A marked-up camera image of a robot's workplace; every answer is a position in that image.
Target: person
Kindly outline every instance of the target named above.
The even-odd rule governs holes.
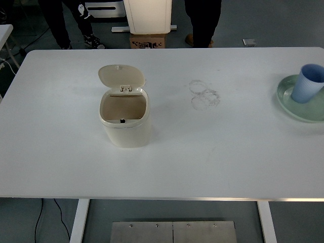
[[[72,49],[71,40],[65,27],[63,15],[64,3],[72,12],[74,19],[80,29],[85,45],[91,49],[105,49],[106,47],[100,42],[92,31],[89,20],[90,13],[85,7],[85,2],[80,0],[38,0],[39,6],[44,14],[45,20],[51,29],[53,37],[61,49]]]
[[[194,48],[212,47],[212,37],[221,15],[221,0],[185,0],[186,14],[192,25],[192,34],[185,41]]]

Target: brown shoe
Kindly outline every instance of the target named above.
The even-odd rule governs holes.
[[[192,46],[193,47],[193,36],[192,36],[192,34],[188,34],[187,36],[186,36],[186,39],[184,39],[184,41],[188,44],[188,45],[190,45],[190,46]],[[213,47],[213,40],[211,39],[211,43],[209,44],[209,48],[212,48]]]

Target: cardboard box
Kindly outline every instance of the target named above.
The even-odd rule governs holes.
[[[132,49],[156,49],[166,47],[167,34],[131,34]]]

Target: metal plate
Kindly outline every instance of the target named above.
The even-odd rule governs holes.
[[[110,243],[173,243],[172,222],[113,222]]]
[[[236,243],[233,221],[114,222],[111,243]]]
[[[233,221],[174,222],[174,243],[236,243]]]

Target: hinge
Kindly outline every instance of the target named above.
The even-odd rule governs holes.
[[[120,91],[125,93],[125,92],[131,92],[132,89],[131,89],[131,86],[125,85],[125,86],[120,87]]]

